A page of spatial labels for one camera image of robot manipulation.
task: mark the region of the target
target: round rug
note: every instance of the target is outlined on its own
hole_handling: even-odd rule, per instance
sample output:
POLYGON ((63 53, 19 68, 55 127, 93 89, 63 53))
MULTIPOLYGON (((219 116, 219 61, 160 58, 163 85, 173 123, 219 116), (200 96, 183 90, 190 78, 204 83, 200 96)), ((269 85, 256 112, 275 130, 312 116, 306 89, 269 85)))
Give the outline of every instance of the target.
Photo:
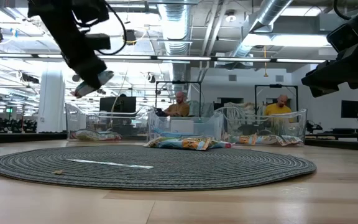
POLYGON ((0 156, 0 175, 75 187, 217 190, 309 174, 306 159, 244 149, 189 151, 142 146, 38 149, 0 156))

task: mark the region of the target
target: transparent storage container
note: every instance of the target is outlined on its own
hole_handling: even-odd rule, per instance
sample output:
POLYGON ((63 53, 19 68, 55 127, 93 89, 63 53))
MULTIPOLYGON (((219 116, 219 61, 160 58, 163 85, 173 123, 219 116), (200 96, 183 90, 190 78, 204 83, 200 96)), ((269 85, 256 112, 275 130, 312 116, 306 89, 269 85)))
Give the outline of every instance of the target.
POLYGON ((69 141, 141 141, 148 139, 147 119, 153 107, 143 106, 135 113, 85 112, 66 104, 69 141))
POLYGON ((306 109, 287 114, 256 116, 236 107, 223 107, 215 113, 224 116, 223 141, 238 143, 235 141, 248 136, 266 136, 265 139, 276 136, 291 141, 299 139, 300 144, 305 141, 306 109))
POLYGON ((209 136, 221 140, 223 133, 223 114, 215 113, 211 118, 158 117, 149 114, 149 139, 160 136, 194 137, 209 136))

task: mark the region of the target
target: white column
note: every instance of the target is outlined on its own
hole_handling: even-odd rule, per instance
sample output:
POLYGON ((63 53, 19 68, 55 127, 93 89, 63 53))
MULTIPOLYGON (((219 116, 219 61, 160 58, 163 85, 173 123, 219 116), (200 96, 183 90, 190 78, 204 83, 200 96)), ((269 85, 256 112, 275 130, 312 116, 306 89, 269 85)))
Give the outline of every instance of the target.
POLYGON ((62 64, 47 63, 41 78, 37 133, 62 132, 65 103, 65 81, 62 64))

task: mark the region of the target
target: computer screen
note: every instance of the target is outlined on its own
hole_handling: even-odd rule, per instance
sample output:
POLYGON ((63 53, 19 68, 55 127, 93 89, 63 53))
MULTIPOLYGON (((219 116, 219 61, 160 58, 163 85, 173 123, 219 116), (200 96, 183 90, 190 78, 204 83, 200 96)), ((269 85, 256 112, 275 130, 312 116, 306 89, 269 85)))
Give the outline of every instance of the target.
POLYGON ((358 118, 358 101, 342 100, 341 118, 358 118))
POLYGON ((134 113, 136 112, 136 97, 119 97, 116 104, 114 105, 114 110, 112 110, 112 105, 116 100, 115 97, 105 97, 100 99, 100 111, 115 112, 115 113, 134 113))

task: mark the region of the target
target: bald man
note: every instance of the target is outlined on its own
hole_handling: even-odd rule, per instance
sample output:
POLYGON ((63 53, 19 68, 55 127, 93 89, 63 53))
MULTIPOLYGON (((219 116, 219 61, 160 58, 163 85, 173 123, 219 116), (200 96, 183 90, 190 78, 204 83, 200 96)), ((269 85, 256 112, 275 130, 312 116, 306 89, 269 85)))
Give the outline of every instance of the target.
POLYGON ((170 105, 164 112, 168 116, 189 116, 190 107, 184 102, 185 94, 182 91, 176 93, 177 103, 170 105))
POLYGON ((264 111, 264 115, 273 115, 273 114, 284 114, 284 113, 291 113, 291 109, 286 105, 288 101, 287 95, 280 95, 277 98, 277 103, 268 105, 266 110, 264 111))

